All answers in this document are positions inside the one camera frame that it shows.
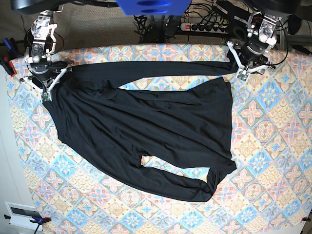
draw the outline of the table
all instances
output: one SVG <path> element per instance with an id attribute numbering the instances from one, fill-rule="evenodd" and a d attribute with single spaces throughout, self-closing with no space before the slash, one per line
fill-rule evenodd
<path id="1" fill-rule="evenodd" d="M 225 61 L 223 46 L 153 44 L 64 51 L 71 65 L 118 61 Z M 284 53 L 272 51 L 279 62 Z M 23 58 L 7 75 L 8 99 L 20 161 L 38 211 L 52 218 L 45 233 L 250 234 L 297 225 L 312 208 L 312 59 L 289 54 L 247 83 L 226 75 L 233 93 L 231 151 L 237 170 L 206 203 L 145 193 L 97 170 L 60 142 L 39 95 L 19 79 Z M 143 78 L 124 89 L 187 90 L 215 77 Z M 157 157 L 147 167 L 205 180 L 207 168 L 179 169 Z"/>

